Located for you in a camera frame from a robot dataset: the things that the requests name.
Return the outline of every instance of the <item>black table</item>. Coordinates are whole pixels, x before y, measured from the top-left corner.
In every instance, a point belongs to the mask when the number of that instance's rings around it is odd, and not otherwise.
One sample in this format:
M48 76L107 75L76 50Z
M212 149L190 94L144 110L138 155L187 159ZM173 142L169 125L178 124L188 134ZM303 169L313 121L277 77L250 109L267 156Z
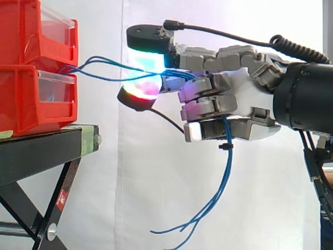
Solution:
M0 235L30 237L35 242L33 250L66 250L57 236L57 225L81 157L97 151L100 143L98 126L93 125L72 125L58 132L0 140L0 203L17 221L0 222ZM62 164L42 216L17 181Z

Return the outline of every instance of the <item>bolt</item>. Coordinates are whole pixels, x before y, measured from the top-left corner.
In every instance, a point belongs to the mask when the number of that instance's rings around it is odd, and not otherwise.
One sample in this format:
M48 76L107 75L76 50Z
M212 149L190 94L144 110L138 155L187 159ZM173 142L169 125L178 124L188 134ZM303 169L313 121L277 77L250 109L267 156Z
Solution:
M308 72L308 71L302 71L301 74L302 74L302 76L309 76L310 72Z
M47 239L49 241L53 241L57 236L57 225L55 223L52 223L47 228Z
M102 136L100 134L96 134L94 137L95 145L100 145L102 143Z

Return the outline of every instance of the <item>blue wire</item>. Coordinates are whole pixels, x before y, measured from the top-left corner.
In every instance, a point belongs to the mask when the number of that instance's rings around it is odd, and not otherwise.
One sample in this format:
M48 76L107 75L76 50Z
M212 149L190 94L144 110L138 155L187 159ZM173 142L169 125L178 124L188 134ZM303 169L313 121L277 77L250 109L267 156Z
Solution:
M72 74L72 73L75 73L75 72L80 72L80 73L83 73L84 71L80 71L82 70L84 67L86 67L87 65L89 64L92 64L92 63L104 63L104 64L110 64L110 65L114 65L114 66L118 66L118 67L121 67L121 68L125 68L125 69L129 69L129 70L136 70L136 71L140 71L140 72L145 72L145 73L148 73L149 75L146 75L145 77L148 77L148 76L155 76L155 75L161 75L161 76L169 76L169 77L179 77L179 78L184 78L186 79L187 81L188 80L191 80L193 78L195 78L196 76L194 74L191 74L191 73L188 73L188 72L182 72L182 71L177 71L177 70L170 70L170 69L167 69L165 70L164 72L162 73L154 73L154 72L150 72L150 71L145 71L143 69L139 69L139 68L134 68L134 67L130 67L130 66L126 66L126 65L123 65L121 63L118 63L116 61L113 61L111 59L108 59L106 57L102 57L102 56L92 56L90 57L83 65L79 66L79 67L73 67L71 65L66 65L66 66L63 66L62 68L60 68L58 70L58 72L61 72L67 68L71 68L72 70L70 71L67 71L65 72L64 74ZM99 79L102 79L102 80L107 80L108 78L103 78L103 77L100 77Z
M81 69L78 69L74 66L71 66L71 65L68 65L67 67L69 68L73 68L73 69L76 69L77 72L80 72L88 77L92 77L92 78L97 78L97 79L100 79L100 80L104 80L104 81L110 81L110 82L124 82L124 81L134 81L134 80L138 80L138 79L142 79L142 78L146 78L146 77L153 77L153 76L156 76L156 74L146 74L144 76L140 76L140 77L134 77L134 78L127 78L127 79L111 79L111 78L105 78L105 77L100 77L100 76L97 76L95 74L90 74L90 73L87 73Z
M226 119L225 116L223 116L223 122L224 122L224 126L225 126L225 130L226 130L226 137L227 137L227 142L228 144L232 144L232 133L231 133L231 129L230 129L230 125ZM217 202L219 201L230 176L231 173L231 167L232 167L232 161L233 161L233 149L230 148L228 149L228 160L227 160L227 164L226 164L226 168L223 174L223 178L220 184L220 187L218 189L218 191L216 192L216 194L210 199L210 201L188 222L185 223L183 225L177 226L175 228L171 228L165 231L150 231L151 233L154 234L164 234L164 233L169 233L172 232L174 230L177 230L179 228L181 229L181 232L184 231L190 224L195 223L195 226L193 227L190 235L188 236L188 238L182 243L180 244L178 247L176 247L175 249L179 249L180 247L182 247L192 236L193 232L195 231L195 228L197 227L198 223L200 222L201 219L203 219L212 209L213 207L217 204Z

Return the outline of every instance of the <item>metal leg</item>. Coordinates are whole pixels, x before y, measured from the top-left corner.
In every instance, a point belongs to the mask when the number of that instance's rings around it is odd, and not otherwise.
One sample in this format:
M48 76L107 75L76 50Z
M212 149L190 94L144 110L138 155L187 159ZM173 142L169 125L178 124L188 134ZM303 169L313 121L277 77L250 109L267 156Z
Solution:
M0 203L33 240L38 240L36 225L42 222L43 216L17 182L0 187Z
M67 248L57 236L57 226L71 190L80 158L65 164L52 195L48 209L37 229L40 242L36 242L33 250L66 250Z
M17 223L0 222L0 235L30 237Z

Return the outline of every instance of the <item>red storage bin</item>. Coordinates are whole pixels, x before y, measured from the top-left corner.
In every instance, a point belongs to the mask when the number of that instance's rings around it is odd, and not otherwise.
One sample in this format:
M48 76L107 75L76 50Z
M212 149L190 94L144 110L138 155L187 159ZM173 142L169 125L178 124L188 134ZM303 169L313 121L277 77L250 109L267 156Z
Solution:
M60 130L78 116L76 76L0 66L0 138Z
M78 22L40 0L0 0L0 65L78 66Z

